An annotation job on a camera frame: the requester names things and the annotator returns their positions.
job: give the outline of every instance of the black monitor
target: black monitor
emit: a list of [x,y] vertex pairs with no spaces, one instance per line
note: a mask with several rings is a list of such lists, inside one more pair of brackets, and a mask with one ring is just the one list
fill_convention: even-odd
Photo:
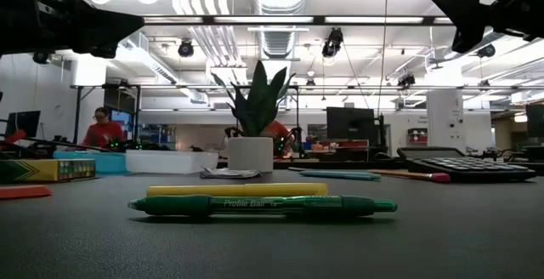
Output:
[[34,138],[37,133],[37,126],[40,123],[40,111],[27,111],[9,113],[6,135],[10,136],[22,129],[26,132],[26,137]]
[[328,139],[368,140],[377,144],[378,126],[374,110],[355,108],[326,108],[326,136]]
[[544,138],[544,105],[527,105],[527,135],[530,138]]

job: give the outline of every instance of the gray table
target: gray table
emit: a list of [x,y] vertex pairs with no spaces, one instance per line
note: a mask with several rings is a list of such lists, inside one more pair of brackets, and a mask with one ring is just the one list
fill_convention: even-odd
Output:
[[436,185],[298,177],[332,195],[394,199],[395,214],[355,222],[174,218],[127,208],[149,185],[234,183],[118,176],[51,185],[0,202],[0,278],[544,278],[544,181]]

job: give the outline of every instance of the calculator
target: calculator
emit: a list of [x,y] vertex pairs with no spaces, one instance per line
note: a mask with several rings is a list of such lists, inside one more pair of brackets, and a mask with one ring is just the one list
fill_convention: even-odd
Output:
[[466,157],[450,147],[402,147],[399,156],[412,173],[446,173],[451,182],[508,182],[536,177],[536,172],[518,165]]

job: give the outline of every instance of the person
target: person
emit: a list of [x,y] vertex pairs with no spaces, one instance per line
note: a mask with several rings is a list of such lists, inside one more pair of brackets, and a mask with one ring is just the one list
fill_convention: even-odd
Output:
[[273,121],[271,122],[261,133],[261,136],[263,137],[269,137],[274,139],[274,142],[279,142],[282,139],[287,139],[286,144],[283,147],[283,156],[287,156],[289,154],[289,151],[291,151],[291,145],[293,143],[293,138],[290,135],[289,130],[281,124],[280,122]]
[[123,142],[125,137],[122,127],[108,118],[108,110],[104,107],[97,108],[94,111],[93,119],[95,124],[89,126],[83,144],[93,147],[107,147],[110,141]]

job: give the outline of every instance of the small paper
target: small paper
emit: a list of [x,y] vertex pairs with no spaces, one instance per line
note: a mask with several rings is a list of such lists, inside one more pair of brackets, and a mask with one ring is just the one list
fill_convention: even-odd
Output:
[[248,179],[260,175],[261,172],[256,170],[232,170],[227,168],[204,168],[204,171],[201,172],[201,178],[215,179]]

